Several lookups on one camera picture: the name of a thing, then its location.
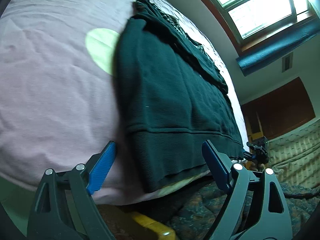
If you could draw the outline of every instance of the window frame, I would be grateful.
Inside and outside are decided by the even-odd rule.
[[[292,12],[290,15],[282,18],[281,20],[271,25],[257,30],[256,32],[250,34],[245,38],[242,38],[238,28],[236,27],[234,21],[232,20],[229,14],[229,11],[244,4],[249,0],[230,0],[225,4],[221,4],[219,0],[201,1],[207,6],[207,8],[211,11],[211,13],[221,24],[222,28],[225,30],[231,42],[233,43],[239,56],[243,55],[245,51],[251,49],[252,47],[256,47],[264,40],[271,38],[280,32],[285,31],[290,26],[311,20],[313,18],[312,16],[314,15],[314,11],[312,10],[310,3],[308,2],[308,10],[298,14],[303,14],[303,19],[298,19],[294,2],[293,0],[289,0]]]

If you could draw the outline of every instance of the air vent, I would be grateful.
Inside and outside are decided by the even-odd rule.
[[[282,58],[282,72],[292,68],[293,52]]]

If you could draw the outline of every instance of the pink bedsheet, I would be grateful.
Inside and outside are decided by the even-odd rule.
[[[47,168],[67,171],[109,140],[117,158],[96,203],[129,204],[169,194],[206,173],[145,194],[124,143],[112,56],[135,0],[12,0],[0,19],[0,176],[36,190]],[[196,26],[165,0],[151,0],[202,43],[240,105],[224,63]]]

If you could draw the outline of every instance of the green polka dot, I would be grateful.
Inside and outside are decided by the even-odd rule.
[[[92,60],[105,72],[114,75],[112,61],[119,33],[105,28],[89,31],[85,37],[85,46]]]

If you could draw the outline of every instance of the beige patterned bedspread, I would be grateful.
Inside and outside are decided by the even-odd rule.
[[[268,143],[269,165],[280,182],[320,185],[320,120]]]

